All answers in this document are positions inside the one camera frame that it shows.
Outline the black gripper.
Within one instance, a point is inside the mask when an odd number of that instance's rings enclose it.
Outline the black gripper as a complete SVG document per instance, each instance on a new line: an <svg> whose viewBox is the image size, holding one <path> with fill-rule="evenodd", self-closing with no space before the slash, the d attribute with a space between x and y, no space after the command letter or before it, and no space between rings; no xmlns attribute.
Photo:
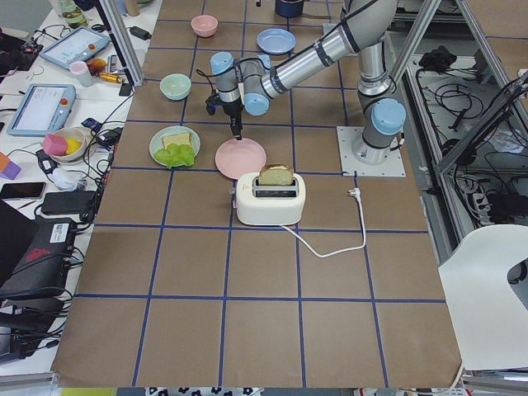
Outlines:
<svg viewBox="0 0 528 396"><path fill-rule="evenodd" d="M218 92L212 93L205 101L205 109L210 116L213 116L216 109L221 107L224 113L230 117L230 129L233 137L240 141L242 139L242 111L243 104L240 98L234 101L223 101Z"/></svg>

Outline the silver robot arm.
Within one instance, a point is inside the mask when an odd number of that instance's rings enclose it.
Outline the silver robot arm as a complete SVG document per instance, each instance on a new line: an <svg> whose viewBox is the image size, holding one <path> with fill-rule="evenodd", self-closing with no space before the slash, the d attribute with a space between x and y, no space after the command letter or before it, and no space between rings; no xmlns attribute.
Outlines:
<svg viewBox="0 0 528 396"><path fill-rule="evenodd" d="M235 139L242 138L242 113L262 116L270 101L348 55L360 58L358 96L381 97L391 86L384 64L384 37L397 11L396 1L345 1L341 20L325 35L299 53L273 66L268 55L235 59L229 52L210 58L214 79L205 108L213 115L217 107L230 117Z"/></svg>

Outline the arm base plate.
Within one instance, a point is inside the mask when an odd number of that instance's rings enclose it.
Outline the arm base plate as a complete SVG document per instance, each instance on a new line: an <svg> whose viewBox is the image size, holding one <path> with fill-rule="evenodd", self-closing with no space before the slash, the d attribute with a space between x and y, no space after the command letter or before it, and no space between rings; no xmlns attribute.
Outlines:
<svg viewBox="0 0 528 396"><path fill-rule="evenodd" d="M339 24L324 23L322 42L324 46L343 47L341 26Z"/></svg>
<svg viewBox="0 0 528 396"><path fill-rule="evenodd" d="M337 127L337 142L343 176L406 177L398 140L387 148L371 148L363 140L363 127Z"/></svg>

